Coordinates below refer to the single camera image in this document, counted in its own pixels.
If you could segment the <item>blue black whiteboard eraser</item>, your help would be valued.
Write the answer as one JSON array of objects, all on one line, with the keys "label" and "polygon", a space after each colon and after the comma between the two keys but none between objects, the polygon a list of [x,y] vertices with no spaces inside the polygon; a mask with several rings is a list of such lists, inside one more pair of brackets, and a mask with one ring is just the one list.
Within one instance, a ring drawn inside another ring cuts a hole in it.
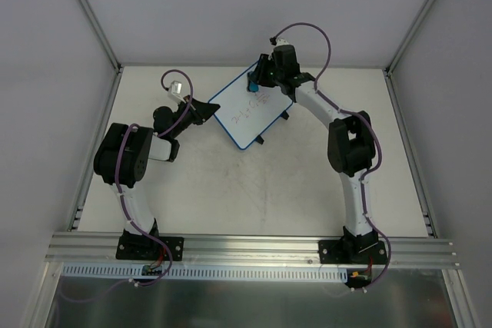
[{"label": "blue black whiteboard eraser", "polygon": [[259,87],[254,81],[249,80],[247,90],[251,93],[256,93],[259,91]]}]

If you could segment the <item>blue framed whiteboard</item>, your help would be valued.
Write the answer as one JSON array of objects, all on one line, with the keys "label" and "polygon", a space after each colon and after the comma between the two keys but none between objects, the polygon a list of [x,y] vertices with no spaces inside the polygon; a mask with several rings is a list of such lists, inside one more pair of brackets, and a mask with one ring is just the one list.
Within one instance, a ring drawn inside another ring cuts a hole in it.
[{"label": "blue framed whiteboard", "polygon": [[251,65],[209,100],[220,108],[215,119],[229,138],[242,151],[248,149],[275,121],[287,114],[293,101],[281,93],[280,88],[260,87],[249,92],[248,74]]}]

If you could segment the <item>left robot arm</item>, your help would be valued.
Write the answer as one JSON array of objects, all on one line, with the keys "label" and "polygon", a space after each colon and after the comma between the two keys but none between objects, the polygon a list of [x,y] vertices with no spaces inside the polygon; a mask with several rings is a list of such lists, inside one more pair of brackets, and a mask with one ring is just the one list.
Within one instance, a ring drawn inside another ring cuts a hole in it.
[{"label": "left robot arm", "polygon": [[107,130],[93,162],[95,174],[111,187],[125,219],[123,238],[134,240],[134,250],[145,259],[161,249],[158,225],[145,192],[138,188],[150,160],[172,162],[178,155],[179,134],[191,125],[202,125],[221,106],[187,95],[176,110],[161,106],[153,112],[153,126],[113,123]]}]

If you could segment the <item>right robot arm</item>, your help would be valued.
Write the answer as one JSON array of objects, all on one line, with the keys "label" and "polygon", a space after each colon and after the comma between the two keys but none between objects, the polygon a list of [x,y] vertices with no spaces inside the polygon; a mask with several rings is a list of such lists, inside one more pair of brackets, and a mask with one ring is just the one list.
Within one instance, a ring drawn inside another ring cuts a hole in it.
[{"label": "right robot arm", "polygon": [[248,90],[279,88],[306,108],[327,129],[327,159],[340,175],[345,203],[343,236],[327,252],[346,263],[363,263],[379,241],[371,223],[365,176],[376,156],[374,132],[365,111],[347,111],[318,89],[316,78],[302,72],[293,45],[278,45],[261,54],[248,73]]}]

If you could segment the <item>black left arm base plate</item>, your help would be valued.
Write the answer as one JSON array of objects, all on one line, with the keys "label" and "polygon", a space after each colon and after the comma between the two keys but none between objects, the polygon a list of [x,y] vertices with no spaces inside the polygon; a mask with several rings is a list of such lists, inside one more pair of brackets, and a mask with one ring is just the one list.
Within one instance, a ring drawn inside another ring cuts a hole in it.
[{"label": "black left arm base plate", "polygon": [[[181,261],[185,239],[183,237],[160,236],[160,241],[170,249],[172,260]],[[163,247],[145,236],[123,234],[119,237],[115,253],[117,260],[155,261],[161,255]]]}]

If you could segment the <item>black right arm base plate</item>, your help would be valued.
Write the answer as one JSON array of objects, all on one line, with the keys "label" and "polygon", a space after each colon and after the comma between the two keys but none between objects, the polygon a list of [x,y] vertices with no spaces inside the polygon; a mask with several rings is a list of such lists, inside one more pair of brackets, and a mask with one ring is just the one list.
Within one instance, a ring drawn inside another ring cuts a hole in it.
[{"label": "black right arm base plate", "polygon": [[321,264],[369,264],[383,265],[388,262],[385,243],[379,240],[375,245],[362,251],[344,245],[342,239],[319,240],[317,243]]}]

